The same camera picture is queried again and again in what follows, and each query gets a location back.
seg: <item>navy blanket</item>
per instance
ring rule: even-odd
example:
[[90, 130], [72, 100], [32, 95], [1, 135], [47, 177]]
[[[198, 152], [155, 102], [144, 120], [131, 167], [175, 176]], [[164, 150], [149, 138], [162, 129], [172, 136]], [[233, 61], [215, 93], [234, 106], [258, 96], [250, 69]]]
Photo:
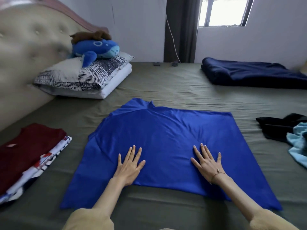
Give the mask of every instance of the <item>navy blanket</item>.
[[203, 59], [201, 69], [215, 85], [307, 89], [307, 76], [281, 64]]
[[229, 197], [210, 185], [191, 163], [193, 145], [208, 146], [227, 174], [260, 206], [281, 209], [231, 113], [155, 107], [132, 99], [110, 113], [89, 136], [61, 208], [92, 208], [133, 144], [142, 147], [144, 168], [134, 185], [177, 189], [211, 198]]

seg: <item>tufted headboard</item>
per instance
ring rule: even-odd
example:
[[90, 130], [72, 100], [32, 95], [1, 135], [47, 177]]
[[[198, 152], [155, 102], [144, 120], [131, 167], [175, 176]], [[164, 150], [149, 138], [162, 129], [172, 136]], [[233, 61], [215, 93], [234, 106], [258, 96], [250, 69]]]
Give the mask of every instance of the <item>tufted headboard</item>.
[[57, 0], [0, 0], [0, 130], [53, 99], [33, 79], [67, 58], [69, 35], [97, 29]]

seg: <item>window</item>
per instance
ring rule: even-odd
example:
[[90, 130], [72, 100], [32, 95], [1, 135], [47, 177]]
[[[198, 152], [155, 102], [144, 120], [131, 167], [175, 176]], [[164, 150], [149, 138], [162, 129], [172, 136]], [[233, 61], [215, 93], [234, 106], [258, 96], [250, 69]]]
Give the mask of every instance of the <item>window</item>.
[[203, 0], [199, 26], [246, 25], [253, 0]]

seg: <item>beige sleeve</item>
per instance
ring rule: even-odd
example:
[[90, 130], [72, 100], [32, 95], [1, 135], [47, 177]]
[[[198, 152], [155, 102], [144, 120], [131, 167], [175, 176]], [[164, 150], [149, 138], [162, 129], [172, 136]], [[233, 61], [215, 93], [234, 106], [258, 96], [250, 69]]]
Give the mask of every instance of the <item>beige sleeve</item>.
[[267, 209], [256, 213], [250, 226], [252, 230], [299, 230], [293, 224]]
[[68, 218], [63, 230], [114, 230], [114, 224], [109, 216], [99, 209], [81, 208], [74, 211]]

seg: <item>folded red shirt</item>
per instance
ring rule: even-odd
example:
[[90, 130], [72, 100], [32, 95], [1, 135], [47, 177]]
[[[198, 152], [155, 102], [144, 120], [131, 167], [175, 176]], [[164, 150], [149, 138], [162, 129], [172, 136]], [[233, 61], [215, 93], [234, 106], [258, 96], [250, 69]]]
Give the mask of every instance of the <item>folded red shirt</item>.
[[0, 195], [65, 136], [62, 129], [33, 123], [22, 128], [16, 138], [0, 146]]

